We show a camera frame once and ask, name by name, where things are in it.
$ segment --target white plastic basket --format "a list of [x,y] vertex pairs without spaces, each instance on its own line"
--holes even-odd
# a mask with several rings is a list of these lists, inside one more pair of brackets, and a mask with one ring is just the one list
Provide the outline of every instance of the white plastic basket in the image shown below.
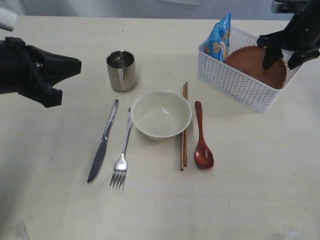
[[[257,39],[245,31],[231,28],[229,54],[240,48],[256,45]],[[198,49],[198,78],[259,113],[268,110],[300,69],[300,66],[293,70],[288,68],[292,52],[283,50],[286,79],[282,89],[275,89],[205,54],[204,45],[205,42]]]

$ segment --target blue snack bag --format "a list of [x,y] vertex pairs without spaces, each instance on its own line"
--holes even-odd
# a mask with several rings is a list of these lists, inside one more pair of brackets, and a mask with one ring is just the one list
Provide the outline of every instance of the blue snack bag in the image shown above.
[[229,52],[229,35],[231,13],[228,13],[220,22],[214,25],[212,32],[204,44],[204,53],[224,62]]

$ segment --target white table surface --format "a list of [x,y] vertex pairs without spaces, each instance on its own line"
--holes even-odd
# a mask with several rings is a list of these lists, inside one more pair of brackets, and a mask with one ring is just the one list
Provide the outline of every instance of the white table surface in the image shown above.
[[[18,17],[27,44],[78,58],[80,75],[56,85],[62,105],[44,108],[0,95],[0,239],[24,220],[30,240],[320,239],[320,61],[306,63],[267,113],[256,113],[197,79],[197,46],[213,20]],[[232,21],[267,34],[283,21]],[[111,89],[105,58],[136,57],[138,86]],[[193,121],[188,167],[179,139],[153,142],[132,129],[123,194],[109,188],[121,154],[127,112],[142,93],[180,93],[189,83]],[[120,100],[106,158],[86,183],[114,99]],[[199,170],[194,102],[201,101],[215,165]]]

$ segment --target stainless steel cup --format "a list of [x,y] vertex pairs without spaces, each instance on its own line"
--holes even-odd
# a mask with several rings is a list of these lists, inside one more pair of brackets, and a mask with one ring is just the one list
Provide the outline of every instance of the stainless steel cup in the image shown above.
[[128,51],[114,51],[106,58],[111,86],[117,91],[128,91],[138,82],[135,57]]

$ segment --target bowl rim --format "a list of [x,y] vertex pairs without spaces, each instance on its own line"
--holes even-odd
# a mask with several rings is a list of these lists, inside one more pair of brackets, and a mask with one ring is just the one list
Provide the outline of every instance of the bowl rim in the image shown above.
[[[149,132],[146,132],[145,130],[141,129],[138,125],[137,125],[137,122],[135,120],[135,117],[134,117],[134,112],[137,108],[137,104],[139,101],[141,101],[141,99],[145,98],[146,96],[148,95],[151,95],[151,94],[154,94],[154,93],[164,93],[164,92],[167,92],[167,93],[170,93],[170,94],[173,94],[173,95],[176,95],[177,97],[179,97],[180,99],[182,99],[182,101],[188,106],[188,109],[189,109],[189,116],[188,116],[188,120],[187,120],[187,123],[183,126],[183,128],[181,128],[179,131],[177,131],[176,133],[174,134],[170,134],[170,135],[154,135],[154,134],[151,134]],[[176,93],[174,91],[170,91],[170,90],[164,90],[164,89],[156,89],[156,90],[151,90],[151,91],[148,91],[142,95],[140,95],[132,104],[132,107],[131,107],[131,119],[132,119],[132,122],[134,124],[134,126],[140,131],[142,132],[143,134],[147,135],[147,136],[150,136],[152,138],[158,138],[158,139],[166,139],[166,138],[171,138],[171,137],[174,137],[174,136],[177,136],[179,135],[180,133],[182,133],[191,123],[191,119],[192,119],[192,109],[191,109],[191,106],[189,104],[189,102],[182,96],[180,95],[179,93]]]

